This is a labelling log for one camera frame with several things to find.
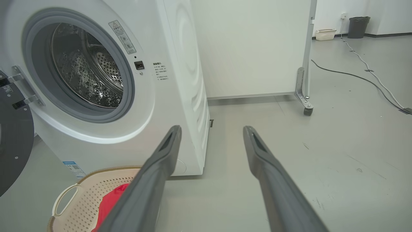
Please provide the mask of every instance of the white cable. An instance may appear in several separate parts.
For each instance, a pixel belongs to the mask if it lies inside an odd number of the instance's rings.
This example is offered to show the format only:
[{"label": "white cable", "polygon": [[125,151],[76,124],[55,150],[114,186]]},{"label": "white cable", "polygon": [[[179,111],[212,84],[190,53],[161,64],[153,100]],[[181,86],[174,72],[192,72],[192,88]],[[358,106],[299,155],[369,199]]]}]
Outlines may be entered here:
[{"label": "white cable", "polygon": [[[367,68],[368,70],[370,70],[369,65],[362,59],[362,57],[361,57],[358,53],[356,53],[356,52],[353,50],[353,48],[351,48],[351,46],[349,46],[348,42],[346,42],[346,41],[343,39],[343,37],[342,37],[342,27],[341,27],[341,30],[340,30],[340,31],[341,31],[341,33],[340,33],[340,38],[343,40],[343,42],[345,42],[346,45],[348,45],[348,47],[351,49],[351,52],[355,53],[355,55],[357,55],[357,56],[359,57],[359,59],[366,65],[366,68]],[[386,86],[384,86],[384,85],[382,84],[381,79],[379,79],[379,77],[377,77],[373,72],[369,71],[369,73],[372,74],[374,77],[376,77],[376,79],[378,80],[379,84],[381,84],[382,87],[384,87],[384,88],[389,92],[389,94],[390,94],[391,97],[395,100],[395,102],[396,102],[402,109],[405,109],[405,108],[396,100],[396,98],[395,98],[395,96],[392,94],[392,92],[389,91],[388,88],[386,88]]]}]

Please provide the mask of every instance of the white basket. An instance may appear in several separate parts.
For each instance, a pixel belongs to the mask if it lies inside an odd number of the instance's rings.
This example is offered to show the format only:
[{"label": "white basket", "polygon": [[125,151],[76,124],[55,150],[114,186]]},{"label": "white basket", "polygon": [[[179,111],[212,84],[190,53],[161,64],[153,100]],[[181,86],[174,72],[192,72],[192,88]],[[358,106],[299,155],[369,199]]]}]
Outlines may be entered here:
[{"label": "white basket", "polygon": [[[47,231],[90,232],[96,227],[102,198],[117,186],[130,183],[140,168],[141,166],[125,166],[97,170],[86,175],[76,184],[69,186],[60,193],[54,203]],[[77,188],[75,194],[63,211],[57,213],[60,200],[73,188]]]},{"label": "white basket", "polygon": [[323,40],[333,40],[335,37],[336,29],[326,29],[326,30],[319,30],[316,31],[316,40],[323,41]]}]

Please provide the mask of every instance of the metal hinge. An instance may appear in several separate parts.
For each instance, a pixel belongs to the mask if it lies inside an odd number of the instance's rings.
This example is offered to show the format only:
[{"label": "metal hinge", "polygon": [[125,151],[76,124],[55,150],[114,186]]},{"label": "metal hinge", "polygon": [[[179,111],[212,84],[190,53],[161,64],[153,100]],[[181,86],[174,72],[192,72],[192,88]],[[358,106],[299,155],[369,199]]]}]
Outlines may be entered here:
[{"label": "metal hinge", "polygon": [[305,69],[303,67],[300,67],[297,70],[295,96],[296,98],[300,100],[300,102],[306,109],[312,109],[313,106],[309,103],[307,98],[303,95],[303,91],[302,91],[304,72],[305,72]]},{"label": "metal hinge", "polygon": [[9,83],[19,83],[19,90],[25,97],[24,103],[29,104],[35,102],[37,105],[44,106],[44,102],[40,99],[39,95],[33,88],[33,86],[27,81],[26,75],[20,69],[18,65],[12,67],[13,76],[8,77],[0,71],[0,87],[5,87]]}]

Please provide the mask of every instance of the gray floor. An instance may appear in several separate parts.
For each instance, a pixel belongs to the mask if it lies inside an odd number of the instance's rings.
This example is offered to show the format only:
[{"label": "gray floor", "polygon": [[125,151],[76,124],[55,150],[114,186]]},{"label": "gray floor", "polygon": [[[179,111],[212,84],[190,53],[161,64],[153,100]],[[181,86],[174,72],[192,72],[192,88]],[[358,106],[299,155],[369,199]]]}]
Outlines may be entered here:
[{"label": "gray floor", "polygon": [[[404,107],[412,107],[412,36],[348,39]],[[374,77],[341,40],[314,41],[318,65]],[[412,116],[371,84],[311,67],[311,117],[292,96],[210,102],[204,174],[164,189],[156,231],[269,231],[242,127],[259,132],[330,231],[412,231]],[[1,231],[44,231],[71,172],[43,142],[0,197]]]}]

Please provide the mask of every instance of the front-loading washing machine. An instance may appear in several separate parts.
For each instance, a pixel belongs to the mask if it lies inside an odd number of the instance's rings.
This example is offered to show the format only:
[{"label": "front-loading washing machine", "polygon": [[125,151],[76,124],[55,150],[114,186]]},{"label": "front-loading washing machine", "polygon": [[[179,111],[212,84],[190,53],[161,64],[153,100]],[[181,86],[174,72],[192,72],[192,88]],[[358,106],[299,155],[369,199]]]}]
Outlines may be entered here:
[{"label": "front-loading washing machine", "polygon": [[0,91],[81,178],[143,165],[173,125],[173,175],[201,175],[209,111],[189,0],[4,0]]}]

